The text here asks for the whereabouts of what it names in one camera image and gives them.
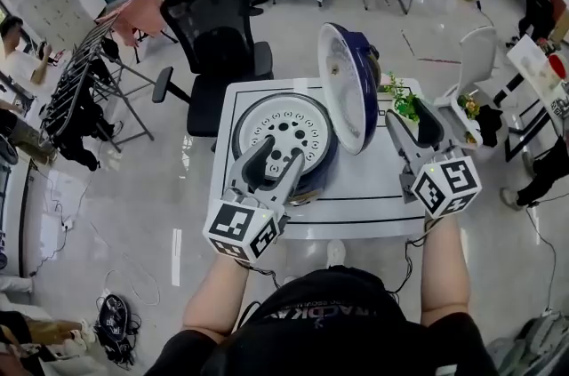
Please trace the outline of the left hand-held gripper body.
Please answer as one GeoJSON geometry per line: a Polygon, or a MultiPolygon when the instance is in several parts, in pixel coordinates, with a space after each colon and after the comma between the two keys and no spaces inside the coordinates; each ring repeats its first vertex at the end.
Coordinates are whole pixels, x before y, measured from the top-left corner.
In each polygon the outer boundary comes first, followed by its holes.
{"type": "Polygon", "coordinates": [[[255,264],[284,233],[289,219],[282,204],[267,205],[229,187],[210,204],[203,236],[218,254],[255,264]]]}

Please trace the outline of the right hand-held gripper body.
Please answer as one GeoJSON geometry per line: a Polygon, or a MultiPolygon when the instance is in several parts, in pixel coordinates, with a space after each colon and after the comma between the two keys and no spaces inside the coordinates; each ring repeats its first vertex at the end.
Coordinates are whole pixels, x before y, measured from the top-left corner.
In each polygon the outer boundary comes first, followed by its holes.
{"type": "Polygon", "coordinates": [[[461,148],[416,153],[398,150],[404,160],[399,175],[404,202],[418,202],[433,220],[465,210],[482,190],[472,158],[461,148]]]}

